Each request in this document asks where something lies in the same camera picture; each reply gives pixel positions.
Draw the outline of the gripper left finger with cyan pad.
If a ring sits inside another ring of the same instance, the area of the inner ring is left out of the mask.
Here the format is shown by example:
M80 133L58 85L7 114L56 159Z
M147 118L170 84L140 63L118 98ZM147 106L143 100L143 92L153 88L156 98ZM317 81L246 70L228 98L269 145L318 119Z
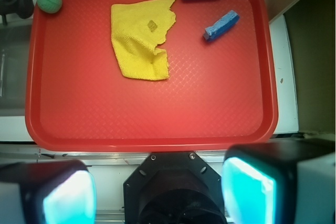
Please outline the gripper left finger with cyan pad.
M1 223L94 223L96 207L81 161L1 165Z

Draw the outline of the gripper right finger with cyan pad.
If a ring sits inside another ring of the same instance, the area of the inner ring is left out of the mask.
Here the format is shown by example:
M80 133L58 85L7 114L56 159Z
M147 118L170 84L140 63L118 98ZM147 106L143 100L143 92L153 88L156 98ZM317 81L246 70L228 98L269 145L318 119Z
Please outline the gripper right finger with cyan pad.
M335 142L233 145L221 186L234 223L335 223Z

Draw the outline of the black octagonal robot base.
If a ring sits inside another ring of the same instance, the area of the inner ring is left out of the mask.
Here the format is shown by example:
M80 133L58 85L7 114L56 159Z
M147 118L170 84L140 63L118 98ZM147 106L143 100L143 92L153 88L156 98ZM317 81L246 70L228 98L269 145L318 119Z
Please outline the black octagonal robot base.
M221 176L194 152L151 153L123 198L125 223L227 223Z

